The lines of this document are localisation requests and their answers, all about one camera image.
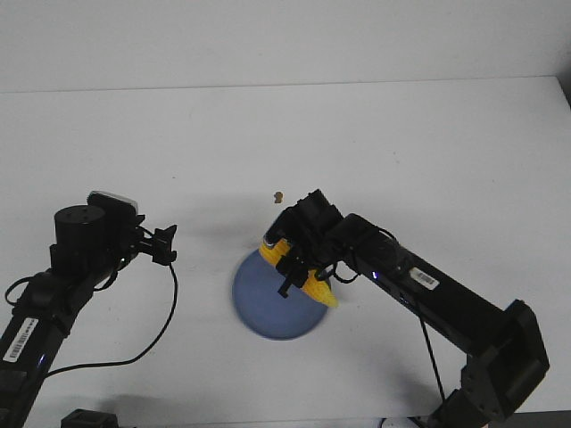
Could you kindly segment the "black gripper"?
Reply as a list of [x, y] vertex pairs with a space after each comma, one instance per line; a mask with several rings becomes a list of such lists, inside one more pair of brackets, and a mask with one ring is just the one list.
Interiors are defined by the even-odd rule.
[[283, 239], [292, 248], [276, 266], [284, 278], [277, 292], [287, 298], [292, 286], [301, 289], [307, 281], [308, 265], [324, 268], [335, 262], [334, 253], [327, 248], [327, 234], [343, 220], [343, 215], [317, 189], [284, 209], [277, 218], [284, 221]]
[[156, 228], [150, 232], [142, 226], [135, 228], [134, 242], [130, 248], [136, 253], [149, 255], [153, 263], [173, 263], [178, 253], [172, 249], [172, 243], [178, 226], [168, 226], [166, 229]]

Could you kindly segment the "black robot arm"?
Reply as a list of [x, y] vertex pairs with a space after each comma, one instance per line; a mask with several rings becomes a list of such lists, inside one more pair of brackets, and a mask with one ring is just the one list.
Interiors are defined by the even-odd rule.
[[12, 318], [1, 337], [1, 425], [22, 427], [51, 366], [95, 292], [107, 289], [138, 254], [170, 267], [176, 226], [147, 231], [131, 204], [93, 195], [54, 214], [50, 267], [20, 280]]
[[544, 378], [550, 363], [532, 309], [514, 300], [500, 309], [357, 214], [342, 215], [320, 190], [283, 210], [263, 236], [284, 250], [279, 292], [324, 279], [343, 262], [390, 294], [467, 356], [460, 387], [425, 427], [483, 427], [507, 421]]

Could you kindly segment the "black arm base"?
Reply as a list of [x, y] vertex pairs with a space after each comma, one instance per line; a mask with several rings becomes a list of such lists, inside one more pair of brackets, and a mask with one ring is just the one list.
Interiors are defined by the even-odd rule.
[[119, 428], [115, 414], [78, 408], [61, 420], [61, 428]]

